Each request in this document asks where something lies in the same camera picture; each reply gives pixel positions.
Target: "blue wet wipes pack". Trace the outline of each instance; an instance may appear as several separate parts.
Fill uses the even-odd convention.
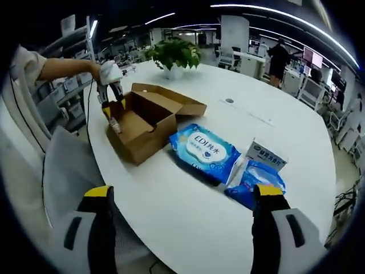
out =
[[[254,209],[253,187],[256,184],[274,186],[285,194],[285,183],[278,171],[266,164],[249,160],[238,186],[229,186],[224,193],[250,210]]]
[[[219,183],[227,184],[241,153],[198,124],[190,124],[169,137],[177,156]]]

